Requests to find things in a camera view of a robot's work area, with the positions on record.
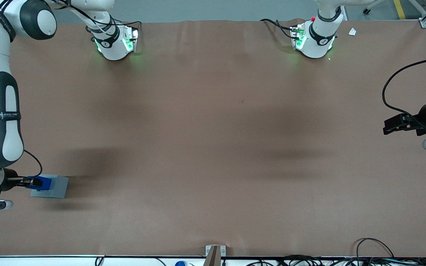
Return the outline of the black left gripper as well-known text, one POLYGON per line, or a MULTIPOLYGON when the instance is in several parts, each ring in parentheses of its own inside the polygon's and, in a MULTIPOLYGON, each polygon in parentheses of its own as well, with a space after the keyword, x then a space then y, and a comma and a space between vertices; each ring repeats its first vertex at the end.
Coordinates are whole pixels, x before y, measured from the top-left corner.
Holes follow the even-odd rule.
POLYGON ((414 115, 422 126, 412 126, 414 121, 409 115, 400 113, 384 121, 383 134, 389 135, 399 131, 416 131, 417 136, 426 134, 426 104, 421 107, 417 115, 414 115))

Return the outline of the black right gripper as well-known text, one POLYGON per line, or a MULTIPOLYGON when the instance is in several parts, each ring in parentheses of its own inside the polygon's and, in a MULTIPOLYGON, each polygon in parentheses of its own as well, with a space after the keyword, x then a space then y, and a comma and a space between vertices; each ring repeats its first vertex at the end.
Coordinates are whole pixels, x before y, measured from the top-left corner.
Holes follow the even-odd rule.
POLYGON ((4 180, 1 184, 2 191, 8 191, 15 186, 20 187, 40 187, 40 177, 19 177, 12 169, 4 169, 4 180))

